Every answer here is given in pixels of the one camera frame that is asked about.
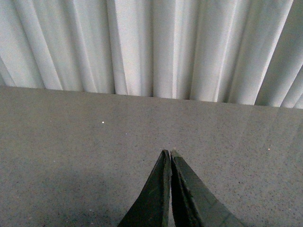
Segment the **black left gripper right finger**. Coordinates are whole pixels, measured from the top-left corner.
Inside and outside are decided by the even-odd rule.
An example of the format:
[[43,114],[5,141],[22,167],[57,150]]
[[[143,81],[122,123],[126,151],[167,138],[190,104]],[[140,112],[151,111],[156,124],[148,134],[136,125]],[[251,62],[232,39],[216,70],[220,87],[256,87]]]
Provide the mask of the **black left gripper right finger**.
[[184,158],[171,151],[172,213],[177,227],[242,227]]

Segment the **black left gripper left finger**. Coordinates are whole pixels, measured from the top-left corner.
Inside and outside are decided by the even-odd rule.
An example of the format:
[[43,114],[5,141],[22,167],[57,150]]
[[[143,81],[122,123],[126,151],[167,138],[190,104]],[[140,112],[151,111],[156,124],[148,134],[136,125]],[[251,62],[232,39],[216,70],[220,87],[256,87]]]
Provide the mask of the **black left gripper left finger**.
[[167,227],[171,184],[169,152],[163,150],[140,195],[122,218],[119,227]]

